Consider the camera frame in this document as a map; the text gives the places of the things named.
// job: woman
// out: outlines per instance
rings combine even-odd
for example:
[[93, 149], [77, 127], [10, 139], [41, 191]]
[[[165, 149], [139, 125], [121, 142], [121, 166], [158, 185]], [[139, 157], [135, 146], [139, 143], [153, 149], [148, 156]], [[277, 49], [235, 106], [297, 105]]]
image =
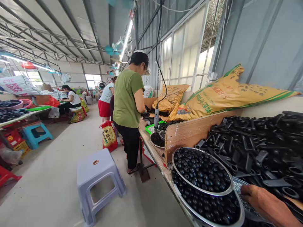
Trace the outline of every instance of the woman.
[[99, 114], [100, 117], [102, 117], [102, 123], [110, 119], [110, 99], [114, 94], [114, 86], [116, 79], [117, 77], [115, 76], [111, 79], [112, 82], [106, 85], [98, 101]]
[[65, 84], [62, 85], [62, 90], [68, 92], [68, 99], [60, 99], [60, 100], [69, 103], [59, 106], [61, 114], [64, 114], [63, 108], [65, 109], [65, 113], [68, 113], [70, 108], [81, 106], [81, 100], [79, 98], [79, 95], [77, 95], [77, 93], [73, 89], [71, 89], [68, 85]]
[[128, 174], [137, 170], [140, 114], [146, 112], [142, 75], [146, 73], [147, 66], [147, 54], [135, 52], [129, 66], [118, 76], [115, 86], [113, 121], [124, 140]]

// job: ceiling light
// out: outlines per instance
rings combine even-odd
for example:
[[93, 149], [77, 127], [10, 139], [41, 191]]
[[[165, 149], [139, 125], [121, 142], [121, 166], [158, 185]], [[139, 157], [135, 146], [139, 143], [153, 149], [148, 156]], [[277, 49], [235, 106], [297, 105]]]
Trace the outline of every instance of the ceiling light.
[[2, 60], [2, 59], [0, 59], [0, 61], [2, 61], [2, 62], [4, 62], [4, 63], [10, 63], [9, 61], [5, 61], [5, 60]]
[[125, 40], [124, 40], [123, 51], [122, 51], [121, 56], [120, 56], [120, 61], [122, 61], [122, 58], [124, 56], [124, 53], [125, 53], [125, 50], [126, 50], [126, 47], [127, 47], [127, 44], [128, 44], [129, 35], [130, 35], [131, 30], [132, 30], [132, 27], [133, 27], [133, 21], [130, 20], [130, 23], [128, 25], [128, 31], [127, 31], [127, 34], [126, 34], [126, 37], [125, 37]]
[[48, 70], [48, 71], [50, 71], [50, 72], [54, 72], [54, 70], [53, 70], [53, 69], [45, 68], [45, 67], [40, 66], [40, 65], [33, 64], [33, 66], [36, 66], [36, 67], [39, 67], [39, 68], [42, 68], [42, 69]]
[[21, 60], [21, 59], [19, 59], [19, 58], [14, 58], [14, 57], [11, 57], [11, 56], [8, 56], [8, 55], [1, 55], [1, 56], [6, 57], [6, 58], [13, 59], [13, 60], [15, 60], [15, 61], [17, 61], [17, 62], [23, 62], [23, 63], [26, 63], [26, 61]]

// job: black pants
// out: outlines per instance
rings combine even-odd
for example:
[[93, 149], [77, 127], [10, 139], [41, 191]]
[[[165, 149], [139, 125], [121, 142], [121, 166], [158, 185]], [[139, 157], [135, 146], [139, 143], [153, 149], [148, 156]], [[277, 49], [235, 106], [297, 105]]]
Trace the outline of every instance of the black pants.
[[120, 126], [114, 122], [115, 127], [123, 137], [124, 151], [127, 154], [127, 167], [136, 168], [139, 151], [139, 133], [138, 128], [129, 128]]
[[66, 104], [58, 107], [59, 113], [60, 113], [60, 115], [63, 115], [65, 113], [68, 113], [70, 108], [75, 108], [75, 107], [80, 107], [80, 106], [81, 106], [81, 103], [73, 105], [69, 102], [69, 103], [66, 103]]

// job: blue plastic stool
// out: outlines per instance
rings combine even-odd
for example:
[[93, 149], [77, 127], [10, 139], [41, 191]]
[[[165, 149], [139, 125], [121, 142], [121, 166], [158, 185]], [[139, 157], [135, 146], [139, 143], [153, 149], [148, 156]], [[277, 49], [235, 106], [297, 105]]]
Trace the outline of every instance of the blue plastic stool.
[[[107, 176], [111, 176], [115, 187], [98, 202], [94, 202], [91, 196], [91, 188]], [[85, 227], [95, 225], [96, 213], [109, 203], [113, 197], [126, 195], [123, 179], [107, 148], [78, 162], [77, 185]]]
[[[38, 132], [36, 128], [43, 128], [44, 132]], [[40, 122], [37, 125], [29, 125], [23, 128], [23, 134], [26, 138], [31, 149], [36, 149], [39, 147], [38, 143], [46, 138], [53, 139], [50, 131], [45, 127], [45, 125]]]

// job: yellow crate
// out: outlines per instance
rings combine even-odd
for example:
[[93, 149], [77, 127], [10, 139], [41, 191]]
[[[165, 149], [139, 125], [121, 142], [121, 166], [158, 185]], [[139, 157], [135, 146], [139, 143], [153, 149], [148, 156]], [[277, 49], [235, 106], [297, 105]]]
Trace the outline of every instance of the yellow crate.
[[14, 150], [24, 150], [23, 154], [21, 155], [21, 159], [24, 158], [24, 156], [31, 151], [31, 149], [28, 147], [26, 141], [19, 143], [17, 146], [14, 147]]

